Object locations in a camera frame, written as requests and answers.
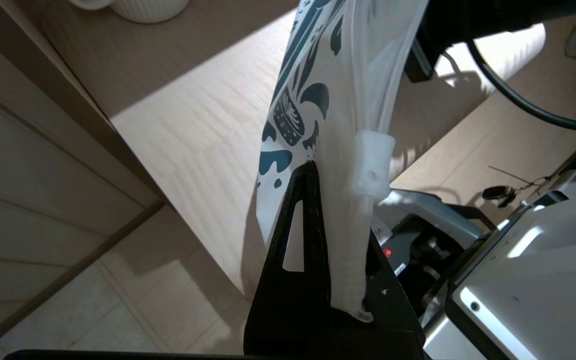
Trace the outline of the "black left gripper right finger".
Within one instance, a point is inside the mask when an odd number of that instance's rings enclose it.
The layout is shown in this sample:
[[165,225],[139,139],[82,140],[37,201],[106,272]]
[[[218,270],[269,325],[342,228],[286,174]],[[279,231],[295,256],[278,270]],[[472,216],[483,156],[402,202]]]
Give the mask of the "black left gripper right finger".
[[350,246],[340,274],[342,357],[423,357],[425,335],[377,237]]

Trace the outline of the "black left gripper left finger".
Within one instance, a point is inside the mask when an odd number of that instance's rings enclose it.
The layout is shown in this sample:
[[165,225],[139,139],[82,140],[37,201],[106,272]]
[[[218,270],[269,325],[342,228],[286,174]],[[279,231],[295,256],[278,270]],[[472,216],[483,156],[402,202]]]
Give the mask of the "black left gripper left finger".
[[[302,203],[303,270],[284,269],[297,204]],[[305,356],[330,312],[329,249],[316,164],[295,170],[279,208],[244,329],[246,356]]]

